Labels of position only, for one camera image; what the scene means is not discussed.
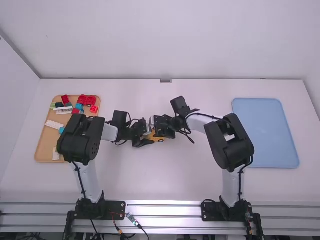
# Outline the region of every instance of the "wooden tray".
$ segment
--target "wooden tray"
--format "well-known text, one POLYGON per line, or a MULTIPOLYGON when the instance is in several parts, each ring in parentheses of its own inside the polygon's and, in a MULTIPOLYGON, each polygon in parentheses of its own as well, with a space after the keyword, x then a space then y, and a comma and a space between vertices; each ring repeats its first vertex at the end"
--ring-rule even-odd
MULTIPOLYGON (((58 95, 53 98, 52 102, 53 103, 59 103, 62 102, 61 99, 62 95, 58 95)), ((72 103, 72 106, 75 107, 77 100, 80 95, 68 95, 70 102, 72 103)), ((98 106, 98 112, 96 114, 90 112, 90 108, 88 106, 84 106, 84 114, 89 117, 89 116, 98 116, 99 109, 100 109, 100 97, 96 97, 96 103, 95 105, 98 106)), ((46 117, 45 123, 48 120, 63 124, 64 126, 67 125, 69 122, 72 114, 60 114, 57 115, 55 111, 50 109, 50 104, 48 104, 48 115, 46 117)), ((53 150, 54 147, 57 146, 57 141, 60 137, 59 131, 43 125, 42 133, 40 140, 38 142, 38 146, 36 148, 35 154, 34 154, 34 159, 39 162, 39 163, 65 163, 64 156, 60 155, 60 160, 55 160, 53 161, 53 150)))

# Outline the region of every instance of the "red lego brick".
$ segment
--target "red lego brick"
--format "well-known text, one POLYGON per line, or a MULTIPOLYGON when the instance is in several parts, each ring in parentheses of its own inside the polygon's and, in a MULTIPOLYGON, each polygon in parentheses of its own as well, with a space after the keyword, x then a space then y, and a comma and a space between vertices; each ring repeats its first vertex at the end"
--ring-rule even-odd
POLYGON ((72 109, 72 112, 71 112, 72 114, 79 114, 80 113, 80 110, 79 109, 77 109, 77 108, 74 108, 74 109, 72 109))
POLYGON ((78 98, 78 101, 76 102, 77 104, 82 104, 82 105, 86 105, 87 103, 87 96, 86 95, 80 95, 78 98))
POLYGON ((68 95, 61 96, 61 99, 62 99, 62 102, 63 102, 64 105, 66 105, 67 103, 70 103, 68 95))
POLYGON ((96 114, 98 112, 98 106, 91 106, 90 107, 90 112, 93 114, 96 114))
POLYGON ((86 105, 88 105, 88 107, 91 107, 96 104, 96 101, 97 101, 97 98, 95 96, 88 96, 86 98, 86 105))

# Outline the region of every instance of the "white lego brick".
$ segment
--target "white lego brick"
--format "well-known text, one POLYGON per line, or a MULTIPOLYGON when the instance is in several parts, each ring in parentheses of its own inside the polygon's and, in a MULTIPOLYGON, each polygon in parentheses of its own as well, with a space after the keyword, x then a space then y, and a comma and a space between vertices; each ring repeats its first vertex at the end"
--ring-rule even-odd
POLYGON ((64 125, 61 123, 55 122, 55 121, 48 120, 48 121, 46 121, 45 126, 59 130, 64 125))
POLYGON ((57 115, 71 114, 73 109, 74 108, 72 106, 64 106, 64 107, 55 107, 53 111, 55 111, 57 115))
POLYGON ((60 154, 57 152, 57 148, 56 148, 56 147, 53 148, 52 160, 53 160, 53 161, 58 161, 58 160, 60 160, 60 154))

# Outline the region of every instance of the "metal frame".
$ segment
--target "metal frame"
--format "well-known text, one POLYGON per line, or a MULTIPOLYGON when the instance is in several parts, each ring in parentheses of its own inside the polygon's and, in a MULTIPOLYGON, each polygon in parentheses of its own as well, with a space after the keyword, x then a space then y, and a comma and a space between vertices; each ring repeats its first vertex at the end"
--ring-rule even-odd
MULTIPOLYGON (((245 235, 241 222, 203 222, 200 201, 126 201, 126 212, 140 222, 148 234, 245 235)), ((320 236, 320 203, 251 202, 260 213, 264 234, 320 236)), ((0 202, 0 232, 64 231, 67 213, 75 203, 0 202)), ((110 220, 95 220, 100 233, 116 233, 110 220)), ((126 218, 117 222, 124 233, 140 229, 126 218)), ((75 220, 73 232, 93 233, 89 220, 75 220)))

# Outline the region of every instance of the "blue tray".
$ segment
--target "blue tray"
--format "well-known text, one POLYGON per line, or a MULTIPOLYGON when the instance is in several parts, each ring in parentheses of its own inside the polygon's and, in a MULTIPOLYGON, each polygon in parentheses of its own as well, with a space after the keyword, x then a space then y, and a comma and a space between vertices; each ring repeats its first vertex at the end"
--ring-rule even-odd
POLYGON ((252 168, 295 169, 300 161, 282 104, 272 98, 235 98, 239 117, 255 149, 252 168))

